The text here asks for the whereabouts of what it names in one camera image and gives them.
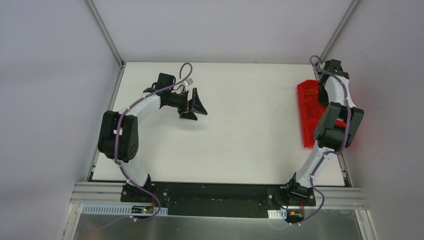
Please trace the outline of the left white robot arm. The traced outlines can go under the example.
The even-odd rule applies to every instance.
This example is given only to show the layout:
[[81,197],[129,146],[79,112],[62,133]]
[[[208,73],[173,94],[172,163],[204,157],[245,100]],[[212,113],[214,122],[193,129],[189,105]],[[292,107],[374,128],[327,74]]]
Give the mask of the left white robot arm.
[[180,80],[160,73],[158,79],[146,88],[140,97],[120,111],[106,111],[102,116],[97,148],[120,168],[127,184],[134,186],[133,195],[140,202],[152,198],[153,189],[146,185],[148,164],[142,160],[139,149],[139,125],[162,107],[175,108],[184,120],[198,119],[208,114],[198,96],[197,88],[189,90],[193,80],[187,75]]

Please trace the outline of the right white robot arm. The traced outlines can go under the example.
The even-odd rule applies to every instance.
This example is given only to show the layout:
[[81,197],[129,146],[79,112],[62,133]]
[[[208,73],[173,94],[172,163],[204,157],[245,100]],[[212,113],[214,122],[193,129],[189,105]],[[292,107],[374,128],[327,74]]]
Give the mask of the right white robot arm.
[[311,153],[283,191],[284,200],[290,205],[315,198],[314,186],[319,175],[329,160],[351,145],[365,115],[352,100],[350,77],[340,60],[330,59],[312,66],[319,81],[318,103],[325,111],[315,127]]

